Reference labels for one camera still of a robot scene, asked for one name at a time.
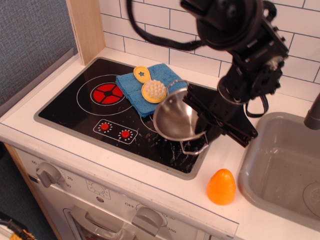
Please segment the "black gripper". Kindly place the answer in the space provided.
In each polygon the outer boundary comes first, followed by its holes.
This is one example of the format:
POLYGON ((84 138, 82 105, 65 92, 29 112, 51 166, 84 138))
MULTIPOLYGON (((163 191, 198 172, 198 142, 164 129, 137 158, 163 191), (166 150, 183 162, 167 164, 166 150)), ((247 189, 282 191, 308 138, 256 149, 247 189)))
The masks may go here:
POLYGON ((228 135, 246 147, 258 136, 243 106, 229 103, 218 90, 189 83, 183 101, 197 112, 195 133, 205 133, 209 142, 228 135))

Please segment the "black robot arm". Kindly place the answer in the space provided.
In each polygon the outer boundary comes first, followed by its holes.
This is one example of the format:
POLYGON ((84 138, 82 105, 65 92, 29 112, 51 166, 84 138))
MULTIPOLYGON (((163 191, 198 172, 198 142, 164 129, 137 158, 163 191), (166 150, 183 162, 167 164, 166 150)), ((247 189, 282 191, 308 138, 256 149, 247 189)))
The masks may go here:
POLYGON ((227 74, 210 90, 189 84, 184 102, 198 119, 195 133, 209 142, 228 135, 243 147, 258 136, 250 122, 249 101, 260 98, 265 112, 268 94, 280 87, 288 48, 271 22, 277 14, 265 0, 183 0, 181 6, 196 18, 201 42, 232 55, 227 74))

